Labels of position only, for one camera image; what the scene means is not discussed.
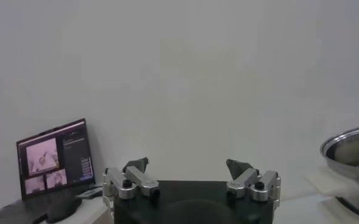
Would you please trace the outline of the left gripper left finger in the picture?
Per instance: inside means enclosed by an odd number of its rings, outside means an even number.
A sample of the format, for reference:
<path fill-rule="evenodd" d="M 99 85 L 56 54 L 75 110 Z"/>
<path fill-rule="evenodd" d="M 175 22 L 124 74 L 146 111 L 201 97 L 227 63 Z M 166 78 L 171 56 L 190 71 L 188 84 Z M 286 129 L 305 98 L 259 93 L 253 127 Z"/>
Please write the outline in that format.
<path fill-rule="evenodd" d="M 104 204 L 114 210 L 115 198 L 131 200 L 137 190 L 150 199 L 160 196 L 160 184 L 145 174 L 149 160 L 147 157 L 129 161 L 122 169 L 107 167 L 102 173 L 102 198 Z"/>

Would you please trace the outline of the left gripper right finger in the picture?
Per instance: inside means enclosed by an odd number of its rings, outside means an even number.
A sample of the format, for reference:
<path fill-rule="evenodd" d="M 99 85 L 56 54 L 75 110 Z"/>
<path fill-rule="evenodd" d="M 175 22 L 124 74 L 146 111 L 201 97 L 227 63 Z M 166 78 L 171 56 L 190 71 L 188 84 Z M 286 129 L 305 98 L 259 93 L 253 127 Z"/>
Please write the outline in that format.
<path fill-rule="evenodd" d="M 226 165 L 232 176 L 232 181 L 228 181 L 226 185 L 229 202 L 248 195 L 257 202 L 271 200 L 274 209 L 280 206 L 281 177 L 278 172 L 267 170 L 262 174 L 249 163 L 234 159 L 227 159 Z"/>

